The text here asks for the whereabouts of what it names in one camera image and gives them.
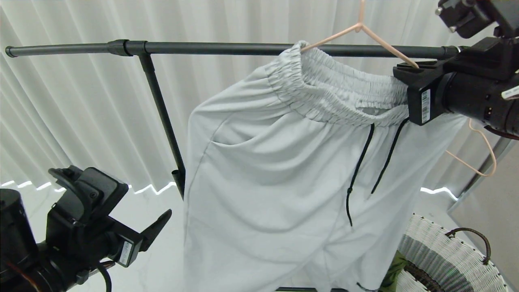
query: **beige plastic hanger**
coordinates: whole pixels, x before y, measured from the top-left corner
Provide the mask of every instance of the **beige plastic hanger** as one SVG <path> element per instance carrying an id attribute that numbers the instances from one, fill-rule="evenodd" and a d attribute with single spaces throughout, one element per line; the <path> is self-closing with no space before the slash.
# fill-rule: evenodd
<path id="1" fill-rule="evenodd" d="M 472 169 L 478 175 L 480 175 L 482 177 L 491 177 L 491 176 L 494 175 L 494 173 L 496 172 L 496 169 L 497 169 L 497 160 L 496 160 L 496 155 L 494 154 L 494 149 L 492 149 L 492 146 L 490 145 L 490 142 L 488 142 L 488 139 L 486 138 L 485 133 L 483 133 L 480 130 L 476 130 L 476 129 L 474 129 L 474 127 L 472 127 L 472 119 L 469 119 L 469 128 L 472 131 L 477 132 L 478 134 L 480 134 L 481 137 L 483 137 L 483 140 L 485 140 L 485 143 L 487 144 L 487 147 L 490 150 L 490 157 L 492 158 L 492 170 L 490 171 L 490 173 L 489 174 L 484 174 L 484 173 L 480 172 L 479 170 L 475 169 L 474 167 L 470 166 L 465 161 L 461 160 L 459 157 L 457 157 L 454 154 L 452 154 L 450 151 L 445 150 L 445 152 L 447 152 L 447 154 L 449 154 L 450 156 L 454 157 L 454 159 L 456 159 L 457 161 L 465 164 L 465 166 L 467 166 L 468 168 Z"/>
<path id="2" fill-rule="evenodd" d="M 385 40 L 383 40 L 378 35 L 376 35 L 372 30 L 370 30 L 363 23 L 363 21 L 364 21 L 364 6 L 365 6 L 365 0 L 361 0 L 360 1 L 360 11 L 359 11 L 359 21 L 355 25 L 353 25 L 353 26 L 351 26 L 351 27 L 349 27 L 349 28 L 339 32 L 339 33 L 336 33 L 336 34 L 334 34 L 334 35 L 332 35 L 332 36 L 330 36 L 328 38 L 325 38 L 325 39 L 323 39 L 320 42 L 317 42 L 317 43 L 315 43 L 313 45 L 310 45 L 310 46 L 306 46 L 306 47 L 301 49 L 301 52 L 305 52 L 305 51 L 307 51 L 309 49 L 312 49 L 312 48 L 318 47 L 320 45 L 326 44 L 327 42 L 329 42 L 329 41 L 331 41 L 333 39 L 336 39 L 336 38 L 338 38 L 340 36 L 343 36 L 343 35 L 345 35 L 347 33 L 350 33 L 350 32 L 352 32 L 354 30 L 355 30 L 355 32 L 360 32 L 362 30 L 370 38 L 372 38 L 374 41 L 376 41 L 382 47 L 384 47 L 386 50 L 388 50 L 391 53 L 393 53 L 393 55 L 395 55 L 395 56 L 399 57 L 400 59 L 404 60 L 407 64 L 409 64 L 409 65 L 411 65 L 411 66 L 413 66 L 415 68 L 418 68 L 418 64 L 415 61 L 411 60 L 409 57 L 407 57 L 406 55 L 402 54 L 400 51 L 398 51 L 393 46 L 388 44 Z"/>
<path id="3" fill-rule="evenodd" d="M 309 49 L 312 49 L 312 48 L 315 48 L 315 47 L 318 47 L 320 45 L 323 45 L 323 44 L 326 44 L 328 42 L 330 42 L 331 40 L 333 39 L 336 39 L 340 36 L 343 36 L 345 34 L 348 34 L 352 31 L 355 30 L 356 33 L 360 32 L 360 31 L 363 31 L 365 32 L 369 37 L 371 37 L 374 41 L 376 41 L 377 43 L 379 43 L 382 47 L 384 47 L 386 50 L 390 51 L 391 53 L 393 53 L 393 55 L 399 57 L 400 59 L 404 60 L 407 64 L 415 67 L 415 68 L 418 68 L 418 64 L 411 60 L 409 57 L 407 57 L 406 55 L 404 55 L 403 53 L 401 53 L 400 51 L 398 51 L 397 49 L 395 49 L 393 46 L 391 46 L 390 44 L 388 44 L 385 40 L 383 40 L 382 38 L 380 38 L 378 35 L 376 35 L 372 30 L 370 30 L 364 23 L 364 10 L 365 10 L 365 0 L 360 0 L 360 11 L 359 11 L 359 21 L 339 32 L 339 33 L 336 33 L 330 37 L 327 37 L 325 39 L 323 39 L 322 41 L 320 42 L 317 42 L 313 45 L 310 45 L 310 46 L 306 46 L 304 48 L 301 49 L 301 52 L 305 52 Z M 469 127 L 472 131 L 475 131 L 477 132 L 478 134 L 481 135 L 481 137 L 483 137 L 483 140 L 485 140 L 485 143 L 487 144 L 488 146 L 488 149 L 490 150 L 490 156 L 492 158 L 492 162 L 493 162 L 493 167 L 492 167 L 492 171 L 489 173 L 489 174 L 484 174 L 482 172 L 480 172 L 479 170 L 475 169 L 474 167 L 470 166 L 468 163 L 466 163 L 465 161 L 463 161 L 462 159 L 460 159 L 459 157 L 455 156 L 454 154 L 452 154 L 450 151 L 446 151 L 450 156 L 454 157 L 454 159 L 456 159 L 457 161 L 460 161 L 461 163 L 463 163 L 465 166 L 467 166 L 468 168 L 472 169 L 475 173 L 477 173 L 478 175 L 480 176 L 483 176 L 483 177 L 490 177 L 490 176 L 493 176 L 494 173 L 496 172 L 496 168 L 497 168 L 497 161 L 496 161 L 496 156 L 494 154 L 494 150 L 492 149 L 492 146 L 490 145 L 490 142 L 488 142 L 488 139 L 486 138 L 485 134 L 480 131 L 480 130 L 476 130 L 472 127 L 472 119 L 469 120 Z"/>

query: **marble floor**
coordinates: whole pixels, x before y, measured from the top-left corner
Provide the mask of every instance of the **marble floor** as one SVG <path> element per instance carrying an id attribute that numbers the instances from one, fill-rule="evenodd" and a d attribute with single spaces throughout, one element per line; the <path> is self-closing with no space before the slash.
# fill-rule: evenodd
<path id="1" fill-rule="evenodd" d="M 4 186 L 17 189 L 22 194 L 25 210 L 29 216 L 33 234 L 37 242 L 45 239 L 46 216 L 52 204 L 63 194 L 52 186 L 37 190 L 33 185 Z M 146 253 L 139 253 L 136 261 L 128 268 L 115 266 L 109 269 L 113 292 L 181 292 L 182 285 L 182 246 L 183 215 L 182 200 L 173 185 L 157 194 L 152 188 L 135 191 L 130 189 L 117 205 L 111 216 L 137 231 L 142 231 L 154 222 L 168 208 L 173 216 Z M 445 192 L 429 194 L 421 192 L 416 213 L 437 222 L 446 229 L 456 228 L 456 224 L 447 214 L 454 200 Z M 470 242 L 463 234 L 460 238 Z M 304 274 L 295 276 L 285 286 L 310 287 Z M 101 275 L 94 275 L 81 286 L 71 289 L 73 292 L 104 291 Z"/>

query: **green cloth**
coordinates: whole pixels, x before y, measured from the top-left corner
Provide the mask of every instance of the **green cloth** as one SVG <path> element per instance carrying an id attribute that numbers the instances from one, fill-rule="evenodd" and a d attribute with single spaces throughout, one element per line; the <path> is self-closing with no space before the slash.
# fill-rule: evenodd
<path id="1" fill-rule="evenodd" d="M 394 255 L 393 262 L 389 266 L 389 270 L 382 280 L 382 285 L 380 286 L 379 292 L 397 292 L 397 279 L 400 275 L 400 272 L 404 269 L 405 265 L 407 265 L 407 260 L 405 257 L 397 250 L 397 253 Z"/>

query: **pleated curtain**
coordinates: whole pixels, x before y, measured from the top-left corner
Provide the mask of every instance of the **pleated curtain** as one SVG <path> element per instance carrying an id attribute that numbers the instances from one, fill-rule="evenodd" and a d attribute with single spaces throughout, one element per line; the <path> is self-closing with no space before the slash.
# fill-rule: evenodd
<path id="1" fill-rule="evenodd" d="M 366 1 L 365 23 L 394 45 L 472 45 L 449 34 L 436 1 Z M 316 42 L 357 21 L 356 0 L 36 0 L 0 2 L 0 45 L 161 42 Z M 332 44 L 375 44 L 351 33 Z M 273 57 L 152 55 L 182 153 L 190 112 Z M 392 74 L 388 58 L 337 58 Z M 50 167 L 97 167 L 135 189 L 170 181 L 175 161 L 136 57 L 109 54 L 0 57 L 0 183 L 51 180 Z M 493 143 L 497 137 L 491 137 Z M 452 150 L 481 164 L 488 151 L 465 128 Z M 462 189 L 472 172 L 448 156 L 426 187 Z"/>

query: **clothing rack pole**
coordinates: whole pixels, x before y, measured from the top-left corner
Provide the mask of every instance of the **clothing rack pole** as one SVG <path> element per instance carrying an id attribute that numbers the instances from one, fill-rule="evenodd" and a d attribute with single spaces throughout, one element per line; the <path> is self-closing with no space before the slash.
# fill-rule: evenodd
<path id="1" fill-rule="evenodd" d="M 181 43 L 181 42 L 148 42 L 117 39 L 108 43 L 95 44 L 67 44 L 5 48 L 9 57 L 37 56 L 37 55 L 68 55 L 68 54 L 114 54 L 118 56 L 138 56 L 142 69 L 148 80 L 148 85 L 166 133 L 169 146 L 175 158 L 177 170 L 172 172 L 173 179 L 184 199 L 185 166 L 173 126 L 162 92 L 160 90 L 151 54 L 190 54 L 190 55 L 250 55 L 275 56 L 292 44 L 259 44 L 259 43 Z M 319 47 L 334 57 L 395 57 L 379 45 L 323 45 Z M 455 56 L 463 47 L 416 47 L 395 46 L 397 50 L 410 58 L 443 60 Z"/>

